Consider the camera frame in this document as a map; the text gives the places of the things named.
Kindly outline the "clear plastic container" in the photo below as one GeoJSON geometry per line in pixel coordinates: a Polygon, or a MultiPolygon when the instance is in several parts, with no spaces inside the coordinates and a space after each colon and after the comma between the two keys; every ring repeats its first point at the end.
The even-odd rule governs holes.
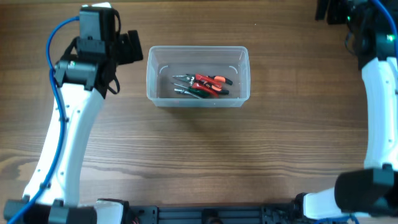
{"type": "Polygon", "coordinates": [[[158,107],[234,108],[251,93],[251,70],[243,46],[153,46],[147,61],[147,97],[158,107]],[[178,94],[174,83],[210,94],[178,94]]]}

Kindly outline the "silver combination wrench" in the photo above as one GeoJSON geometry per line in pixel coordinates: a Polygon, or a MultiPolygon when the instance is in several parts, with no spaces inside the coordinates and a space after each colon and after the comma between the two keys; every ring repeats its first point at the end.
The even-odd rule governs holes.
{"type": "Polygon", "coordinates": [[[191,93],[191,92],[189,92],[189,91],[187,91],[187,90],[175,88],[174,91],[175,91],[176,93],[178,93],[178,94],[190,95],[190,96],[193,96],[193,97],[195,97],[195,98],[201,99],[200,96],[198,96],[198,95],[196,95],[196,94],[194,94],[194,93],[191,93]]]}

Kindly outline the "green handled screwdriver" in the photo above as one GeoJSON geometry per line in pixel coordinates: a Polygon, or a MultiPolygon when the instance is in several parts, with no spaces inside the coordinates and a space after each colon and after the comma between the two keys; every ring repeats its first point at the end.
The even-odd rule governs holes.
{"type": "Polygon", "coordinates": [[[181,89],[187,90],[187,91],[189,91],[191,93],[194,93],[194,94],[196,94],[196,95],[198,95],[198,96],[200,96],[202,98],[207,98],[207,97],[210,96],[210,94],[207,93],[206,91],[194,89],[194,88],[192,88],[190,86],[183,86],[183,85],[179,85],[179,84],[176,84],[176,83],[174,83],[174,85],[179,86],[179,87],[181,87],[181,89]]]}

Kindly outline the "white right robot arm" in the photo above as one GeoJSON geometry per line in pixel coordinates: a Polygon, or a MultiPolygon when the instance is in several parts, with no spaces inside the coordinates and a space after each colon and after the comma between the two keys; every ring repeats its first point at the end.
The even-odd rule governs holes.
{"type": "Polygon", "coordinates": [[[397,217],[397,1],[319,0],[315,20],[346,24],[366,89],[368,147],[361,170],[334,187],[300,194],[294,219],[344,223],[358,217],[397,217]]]}

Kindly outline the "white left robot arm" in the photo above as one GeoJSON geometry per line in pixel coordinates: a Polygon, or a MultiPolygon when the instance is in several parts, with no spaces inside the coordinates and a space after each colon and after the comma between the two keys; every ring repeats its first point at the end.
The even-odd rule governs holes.
{"type": "Polygon", "coordinates": [[[143,59],[137,31],[74,38],[50,69],[54,106],[36,170],[22,199],[8,200],[8,223],[130,223],[125,200],[102,198],[79,204],[80,173],[88,137],[107,92],[116,82],[116,67],[143,59]]]}

